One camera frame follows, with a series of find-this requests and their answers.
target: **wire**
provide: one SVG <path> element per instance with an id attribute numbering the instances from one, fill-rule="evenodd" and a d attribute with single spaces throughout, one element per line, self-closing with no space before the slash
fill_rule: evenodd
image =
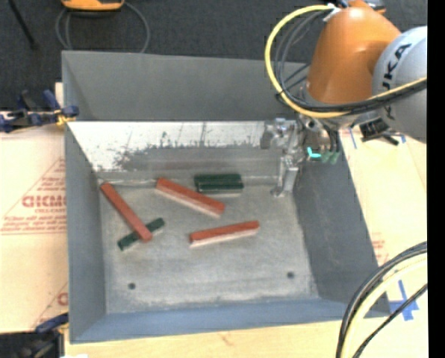
<path id="1" fill-rule="evenodd" d="M 352 337 L 355 335 L 355 331 L 357 330 L 357 326 L 360 324 L 360 320 L 365 317 L 370 308 L 374 305 L 374 303 L 380 298 L 380 296 L 387 291 L 387 288 L 392 285 L 394 282 L 398 281 L 401 276 L 418 269 L 421 266 L 425 266 L 427 264 L 427 260 L 418 261 L 403 270 L 394 272 L 389 278 L 383 280 L 376 288 L 364 298 L 360 308 L 356 311 L 353 319 L 348 325 L 346 335 L 345 335 L 345 343 L 343 344 L 342 351 L 340 353 L 340 358 L 349 357 L 350 346 L 352 344 Z"/>
<path id="2" fill-rule="evenodd" d="M 146 17 L 141 13 L 141 11 L 138 10 L 133 4 L 130 4 L 126 1 L 123 5 L 125 5 L 130 10 L 132 10 L 137 15 L 138 19 L 140 19 L 140 21 L 143 23 L 143 26 L 144 26 L 145 32 L 146 32 L 146 38 L 145 38 L 143 47 L 140 50 L 140 53 L 144 53 L 144 52 L 146 52 L 146 49 L 148 48 L 149 42 L 151 40 L 151 29 L 149 27 L 149 23 L 146 20 Z M 66 19 L 65 19 L 65 23 L 64 23 L 65 24 L 65 37 L 63 38 L 63 35 L 60 32 L 60 24 L 61 24 L 61 21 L 64 16 L 66 16 Z M 71 17 L 72 17 L 72 11 L 64 8 L 58 14 L 56 22 L 55 22 L 55 33 L 57 35 L 57 39 L 60 42 L 60 44 L 67 50 L 73 50 L 73 44 L 70 39 L 70 19 L 71 19 Z"/>
<path id="3" fill-rule="evenodd" d="M 284 83 L 281 82 L 281 70 L 284 68 L 284 63 L 277 63 L 278 59 L 276 58 L 275 68 L 276 71 L 274 71 L 273 66 L 270 62 L 270 56 L 271 56 L 271 48 L 273 47 L 273 42 L 278 35 L 278 33 L 281 31 L 281 29 L 290 21 L 293 19 L 305 15 L 310 12 L 320 12 L 320 11 L 333 11 L 333 6 L 325 6 L 325 5 L 313 5 L 309 7 L 300 8 L 298 10 L 295 10 L 294 12 L 286 15 L 273 29 L 273 31 L 270 33 L 266 48 L 264 50 L 264 61 L 266 65 L 267 74 L 271 80 L 271 83 L 276 88 L 277 94 L 280 96 L 281 100 L 291 107 L 293 110 L 295 110 L 297 113 L 304 114 L 306 116 L 311 116 L 313 118 L 332 118 L 336 116 L 344 116 L 344 115 L 353 115 L 353 114 L 362 114 L 367 113 L 371 110 L 375 110 L 376 108 L 386 106 L 387 104 L 390 104 L 391 102 L 395 102 L 397 100 L 400 100 L 401 98 L 406 97 L 407 95 L 413 94 L 415 92 L 418 92 L 422 89 L 426 88 L 427 85 L 427 78 L 420 78 L 418 80 L 412 81 L 408 84 L 403 84 L 397 88 L 388 90 L 387 92 L 382 92 L 377 95 L 373 95 L 369 97 L 368 99 L 364 101 L 358 101 L 358 102 L 349 102 L 345 104 L 327 104 L 326 106 L 322 107 L 315 107 L 313 105 L 310 105 L 306 101 L 303 101 L 300 98 L 295 97 L 292 93 L 288 91 L 288 89 L 285 87 Z M 301 27 L 303 28 L 305 25 L 308 25 L 309 21 L 302 22 Z M 301 27 L 295 27 L 293 29 L 293 32 L 298 31 L 298 28 Z M 287 43 L 286 48 L 284 49 L 283 54 L 286 54 L 288 51 L 288 48 L 290 47 L 290 42 Z M 276 52 L 276 56 L 278 56 L 281 52 L 281 48 Z"/>
<path id="4" fill-rule="evenodd" d="M 306 110 L 302 107 L 299 107 L 298 105 L 294 104 L 286 95 L 284 90 L 282 89 L 281 85 L 279 84 L 276 75 L 274 74 L 274 70 L 272 68 L 271 62 L 270 62 L 270 53 L 271 48 L 273 47 L 274 39 L 276 38 L 279 31 L 284 27 L 290 20 L 301 16 L 302 14 L 308 13 L 308 12 L 314 12 L 314 11 L 320 11 L 320 10 L 330 10 L 332 11 L 334 8 L 329 7 L 327 5 L 311 5 L 310 7 L 304 7 L 300 8 L 298 10 L 295 10 L 294 12 L 288 14 L 286 17 L 284 17 L 278 24 L 274 27 L 273 31 L 270 33 L 269 37 L 267 38 L 266 48 L 264 49 L 264 62 L 266 64 L 266 70 L 267 74 L 269 76 L 269 79 L 271 80 L 273 86 L 276 88 L 276 91 L 280 98 L 284 101 L 285 104 L 287 104 L 289 107 L 291 107 L 293 110 L 295 110 L 297 113 L 305 114 L 306 116 L 312 116 L 315 118 L 330 118 L 333 116 L 341 116 L 342 113 L 315 113 L 313 114 L 311 111 Z"/>
<path id="5" fill-rule="evenodd" d="M 339 339 L 337 341 L 336 358 L 344 357 L 347 353 L 347 347 L 350 344 L 350 335 L 354 330 L 354 324 L 360 317 L 364 317 L 367 311 L 371 308 L 373 303 L 380 297 L 395 279 L 400 275 L 406 274 L 408 271 L 418 268 L 420 264 L 426 263 L 426 260 L 418 261 L 410 266 L 405 267 L 401 271 L 396 271 L 390 277 L 383 277 L 387 275 L 393 268 L 399 266 L 403 262 L 418 257 L 421 254 L 428 252 L 427 242 L 421 242 L 402 253 L 396 255 L 393 259 L 387 261 L 380 266 L 372 275 L 370 275 L 359 287 L 358 291 L 352 297 L 346 312 L 343 316 L 340 326 Z"/>
<path id="6" fill-rule="evenodd" d="M 140 53 L 144 53 L 146 49 L 149 46 L 149 42 L 151 40 L 151 30 L 148 24 L 148 21 L 146 20 L 145 16 L 132 4 L 125 2 L 124 4 L 126 7 L 128 7 L 130 10 L 132 10 L 137 17 L 140 19 L 140 21 L 143 23 L 146 31 L 146 38 L 145 42 L 143 44 L 143 47 L 140 50 Z M 57 39 L 60 42 L 60 44 L 67 50 L 73 50 L 73 44 L 70 39 L 70 19 L 72 17 L 73 13 L 71 10 L 67 10 L 66 8 L 62 9 L 62 11 L 58 14 L 57 20 L 55 21 L 55 33 L 57 35 Z M 65 37 L 60 32 L 60 25 L 62 18 L 66 17 L 64 25 L 65 25 Z"/>
<path id="7" fill-rule="evenodd" d="M 404 309 L 406 309 L 410 304 L 414 303 L 419 297 L 421 297 L 429 288 L 426 283 L 420 289 L 418 289 L 410 298 L 408 298 L 402 305 L 400 305 L 393 313 L 391 313 L 388 318 L 380 324 L 360 345 L 352 358 L 359 358 L 364 349 L 368 346 L 370 341 L 388 324 L 390 324 Z"/>

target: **metal bracket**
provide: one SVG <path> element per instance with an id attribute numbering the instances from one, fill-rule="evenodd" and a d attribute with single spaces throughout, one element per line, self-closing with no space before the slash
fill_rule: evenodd
<path id="1" fill-rule="evenodd" d="M 261 147 L 269 148 L 272 143 L 282 147 L 278 165 L 277 184 L 271 190 L 275 197 L 282 197 L 291 193 L 299 174 L 301 162 L 305 155 L 300 147 L 301 127 L 297 121 L 276 118 L 266 124 Z"/>

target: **red block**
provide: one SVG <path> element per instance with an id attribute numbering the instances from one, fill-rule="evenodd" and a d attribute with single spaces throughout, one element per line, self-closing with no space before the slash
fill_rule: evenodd
<path id="1" fill-rule="evenodd" d="M 182 204 L 189 205 L 197 210 L 209 212 L 212 215 L 220 216 L 225 209 L 223 202 L 209 198 L 206 195 L 165 178 L 158 179 L 156 189 L 168 194 L 170 198 L 180 201 Z"/>
<path id="2" fill-rule="evenodd" d="M 254 220 L 252 222 L 226 225 L 225 227 L 199 230 L 190 234 L 190 243 L 191 246 L 198 246 L 251 236 L 259 231 L 259 227 L 259 222 Z"/>
<path id="3" fill-rule="evenodd" d="M 148 242 L 152 239 L 152 234 L 144 223 L 138 218 L 136 213 L 126 204 L 119 193 L 114 189 L 110 183 L 103 183 L 100 186 L 100 190 L 106 196 L 106 198 L 112 203 L 113 207 L 124 218 L 128 226 L 138 235 L 144 242 Z"/>

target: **black floor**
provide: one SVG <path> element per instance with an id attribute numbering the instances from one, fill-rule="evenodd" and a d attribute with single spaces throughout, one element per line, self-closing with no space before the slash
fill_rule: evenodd
<path id="1" fill-rule="evenodd" d="M 59 0 L 14 0 L 32 36 L 39 44 L 30 49 L 8 0 L 0 0 L 0 109 L 14 108 L 23 89 L 39 99 L 61 77 L 62 45 L 55 34 Z M 263 58 L 266 36 L 285 14 L 324 0 L 143 0 L 131 1 L 151 28 L 152 54 L 208 57 Z M 385 14 L 401 31 L 427 25 L 428 0 L 385 0 Z M 145 31 L 137 16 L 124 7 L 106 19 L 71 21 L 75 48 L 139 51 Z M 292 55 L 310 60 L 303 45 Z M 9 357 L 29 336 L 0 336 L 0 357 Z"/>

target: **gray bin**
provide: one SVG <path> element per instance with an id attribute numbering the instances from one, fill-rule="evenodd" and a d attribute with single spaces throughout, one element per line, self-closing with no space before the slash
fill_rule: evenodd
<path id="1" fill-rule="evenodd" d="M 64 51 L 70 341 L 97 342 L 341 319 L 377 268 L 344 158 L 308 163 L 274 198 L 278 148 L 264 122 L 293 119 L 259 60 Z M 287 71 L 298 65 L 290 64 Z M 154 190 L 164 176 L 238 172 L 212 219 Z M 99 191 L 114 184 L 144 222 L 166 225 L 126 251 L 130 230 Z M 189 248 L 194 230 L 259 220 L 255 236 Z M 385 312 L 386 304 L 378 310 Z"/>

